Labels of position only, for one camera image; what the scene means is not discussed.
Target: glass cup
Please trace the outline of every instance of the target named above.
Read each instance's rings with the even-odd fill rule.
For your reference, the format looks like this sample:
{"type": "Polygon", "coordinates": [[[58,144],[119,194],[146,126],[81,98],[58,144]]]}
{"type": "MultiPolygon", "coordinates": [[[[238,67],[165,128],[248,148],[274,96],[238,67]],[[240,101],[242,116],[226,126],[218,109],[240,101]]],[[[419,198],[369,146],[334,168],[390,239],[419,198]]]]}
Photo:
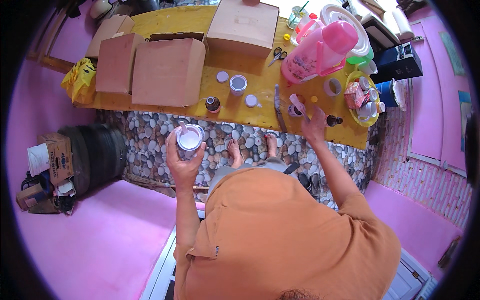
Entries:
{"type": "Polygon", "coordinates": [[[290,18],[288,19],[287,26],[290,29],[295,29],[297,28],[297,25],[300,23],[300,20],[304,17],[309,15],[308,11],[306,9],[303,9],[302,12],[299,13],[301,10],[300,6],[294,6],[292,7],[292,13],[290,14],[290,18]]]}

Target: yellow table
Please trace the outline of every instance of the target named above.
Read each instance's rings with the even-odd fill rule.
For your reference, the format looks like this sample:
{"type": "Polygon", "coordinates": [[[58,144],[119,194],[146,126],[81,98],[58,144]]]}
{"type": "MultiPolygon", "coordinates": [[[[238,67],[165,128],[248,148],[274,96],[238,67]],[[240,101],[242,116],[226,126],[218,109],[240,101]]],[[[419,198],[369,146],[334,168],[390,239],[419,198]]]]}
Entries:
{"type": "MultiPolygon", "coordinates": [[[[133,33],[148,38],[154,33],[164,32],[207,32],[215,14],[216,6],[191,6],[163,9],[132,17],[135,26],[133,33]]],[[[284,51],[291,52],[294,46],[290,41],[285,41],[283,35],[291,34],[293,30],[287,27],[287,20],[279,18],[275,35],[274,48],[281,47],[284,51]]],[[[281,111],[288,132],[302,135],[301,118],[292,118],[287,113],[291,104],[291,94],[301,94],[307,99],[307,114],[312,115],[313,103],[309,101],[311,96],[317,96],[318,105],[326,114],[332,114],[344,118],[344,123],[333,128],[327,128],[325,139],[334,143],[350,145],[355,148],[365,149],[368,129],[359,126],[347,109],[343,94],[331,98],[323,91],[323,83],[330,77],[336,77],[344,85],[348,75],[354,71],[354,66],[347,64],[346,67],[327,77],[316,77],[305,84],[289,85],[280,72],[281,61],[276,61],[271,67],[267,67],[273,55],[266,60],[242,55],[233,52],[215,51],[207,52],[202,75],[202,88],[200,99],[215,96],[220,99],[222,109],[217,114],[212,114],[205,107],[205,100],[197,105],[187,108],[173,108],[150,105],[132,105],[131,96],[123,96],[109,93],[97,93],[91,104],[75,104],[80,108],[99,108],[107,110],[138,110],[161,112],[174,115],[194,117],[199,120],[212,120],[233,122],[252,125],[281,131],[274,109],[275,84],[280,85],[281,111]],[[248,108],[244,104],[243,97],[235,97],[230,94],[228,83],[220,84],[216,80],[219,71],[226,71],[230,77],[241,74],[247,78],[248,86],[244,96],[253,94],[257,96],[263,107],[248,108]]]]}

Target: pink thermos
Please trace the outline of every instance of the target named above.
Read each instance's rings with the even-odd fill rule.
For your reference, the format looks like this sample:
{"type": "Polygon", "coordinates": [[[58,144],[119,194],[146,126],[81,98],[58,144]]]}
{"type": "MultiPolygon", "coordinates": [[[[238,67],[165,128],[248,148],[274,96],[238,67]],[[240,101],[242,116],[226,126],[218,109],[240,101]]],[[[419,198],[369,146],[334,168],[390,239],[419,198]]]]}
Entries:
{"type": "Polygon", "coordinates": [[[299,45],[283,60],[283,76],[294,84],[302,84],[314,77],[327,76],[343,69],[346,55],[357,44],[359,36],[348,22],[336,21],[325,26],[320,20],[311,20],[298,34],[299,45]],[[306,38],[303,34],[315,23],[315,29],[306,38]]]}

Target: hair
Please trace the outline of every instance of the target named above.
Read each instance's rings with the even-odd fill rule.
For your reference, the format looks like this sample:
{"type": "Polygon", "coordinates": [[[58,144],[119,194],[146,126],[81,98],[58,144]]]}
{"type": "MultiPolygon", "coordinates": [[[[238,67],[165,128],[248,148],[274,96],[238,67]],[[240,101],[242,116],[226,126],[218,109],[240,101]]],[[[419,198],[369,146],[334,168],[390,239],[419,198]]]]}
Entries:
{"type": "Polygon", "coordinates": [[[322,300],[319,296],[313,295],[304,289],[284,290],[276,300],[322,300]]]}

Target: man's hand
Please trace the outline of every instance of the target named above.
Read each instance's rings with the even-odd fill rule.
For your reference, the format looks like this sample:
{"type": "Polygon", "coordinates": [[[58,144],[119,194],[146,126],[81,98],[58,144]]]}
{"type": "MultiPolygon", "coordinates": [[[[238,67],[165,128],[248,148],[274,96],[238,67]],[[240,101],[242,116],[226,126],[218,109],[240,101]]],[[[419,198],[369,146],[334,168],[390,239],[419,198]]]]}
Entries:
{"type": "Polygon", "coordinates": [[[191,192],[198,175],[198,168],[205,155],[206,144],[205,142],[202,142],[196,153],[193,155],[192,160],[180,160],[177,151],[177,133],[180,130],[180,126],[175,128],[167,138],[167,166],[172,173],[173,179],[175,179],[177,192],[191,192]]]}
{"type": "Polygon", "coordinates": [[[325,113],[318,106],[313,106],[315,112],[313,117],[308,123],[305,119],[302,119],[301,130],[303,136],[307,139],[310,145],[318,144],[319,142],[324,142],[325,140],[325,113]]]}

